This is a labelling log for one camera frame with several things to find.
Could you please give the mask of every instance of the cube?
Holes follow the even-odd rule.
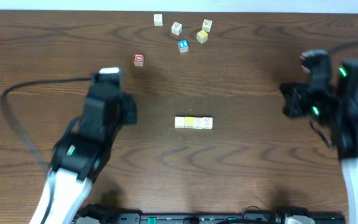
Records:
[[[203,125],[205,129],[212,129],[213,118],[204,117],[203,121],[204,121]]]
[[[194,118],[194,129],[204,129],[204,118]]]
[[[154,25],[162,26],[162,14],[154,14]]]
[[[172,34],[179,35],[181,33],[182,25],[179,22],[174,22],[172,25]]]
[[[144,54],[136,53],[134,56],[134,64],[135,66],[143,66],[144,64]]]
[[[197,33],[197,40],[200,43],[206,42],[208,40],[208,33],[205,30],[201,30]]]
[[[175,117],[175,128],[185,128],[185,117]]]
[[[180,53],[189,51],[189,42],[187,40],[179,40],[178,46]]]
[[[194,127],[194,117],[185,117],[185,128]]]
[[[212,28],[212,21],[204,19],[203,30],[205,30],[206,32],[211,32],[211,28]]]

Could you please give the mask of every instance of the brown wooden tabletop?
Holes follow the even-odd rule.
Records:
[[[0,94],[21,82],[123,70],[139,123],[124,127],[86,203],[143,212],[241,212],[277,205],[347,215],[336,150],[307,119],[282,114],[282,82],[303,81],[299,56],[358,40],[358,15],[0,11]],[[213,21],[208,41],[196,33]],[[183,24],[180,36],[173,22]],[[189,52],[179,53],[187,39]],[[135,67],[134,53],[145,54]],[[358,49],[332,57],[358,58]],[[39,85],[9,95],[49,161],[89,82]],[[175,129],[177,114],[211,115],[213,129]],[[45,177],[2,117],[0,223],[28,223]]]

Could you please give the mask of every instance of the red cube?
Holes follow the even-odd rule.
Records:
[[[135,66],[143,66],[144,64],[144,54],[136,53],[134,56]]]

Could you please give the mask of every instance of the white backdrop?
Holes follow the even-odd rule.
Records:
[[[358,0],[0,0],[0,9],[358,13]]]

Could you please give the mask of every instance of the cable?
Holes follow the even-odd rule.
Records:
[[[250,209],[250,208],[257,208],[257,209],[259,209],[260,211],[262,211],[262,209],[260,209],[258,206],[255,206],[255,205],[248,206],[246,209],[244,209],[244,211],[243,211],[242,214],[241,214],[241,218],[242,218],[242,219],[244,219],[244,215],[246,215],[247,210]]]
[[[1,97],[0,97],[0,104],[2,113],[4,115],[5,120],[9,123],[11,129],[15,133],[15,135],[21,140],[22,144],[24,145],[26,151],[37,161],[38,165],[41,167],[42,171],[44,172],[45,176],[48,178],[49,173],[49,164],[46,162],[45,158],[43,157],[41,151],[37,148],[37,146],[33,143],[25,129],[20,125],[17,118],[14,116],[11,106],[9,102],[7,101],[6,96],[9,94],[9,92],[25,87],[30,85],[39,85],[39,84],[50,84],[50,83],[66,83],[66,82],[77,82],[77,81],[88,81],[91,80],[91,78],[70,78],[70,79],[62,79],[62,80],[38,80],[38,81],[32,81],[32,82],[25,82],[20,83],[17,85],[14,85],[8,89],[6,89]],[[65,135],[68,134],[68,132],[73,129],[75,124],[79,121],[79,118],[75,118],[68,124]],[[41,224],[44,224],[48,218],[48,215],[50,213],[50,209],[52,207],[53,202],[53,195],[55,194],[55,178],[53,177],[50,180],[49,183],[49,201],[47,209],[44,213],[44,217],[42,218]]]
[[[266,221],[260,221],[260,220],[224,220],[221,222],[218,222],[217,224],[235,224],[235,223],[245,223],[245,224],[269,224],[269,222]]]
[[[318,128],[316,128],[316,126],[314,126],[315,122],[316,121],[313,119],[311,119],[309,121],[309,125],[310,125],[311,129],[320,136],[320,138],[327,145],[327,147],[333,147],[333,144],[331,143],[330,140],[328,140],[327,136],[322,131],[320,131]]]
[[[327,50],[327,52],[328,52],[329,55],[333,55],[333,54],[336,54],[336,53],[338,53],[340,51],[351,49],[351,48],[354,48],[354,47],[358,47],[358,41],[338,45],[336,47],[333,47],[333,48]]]

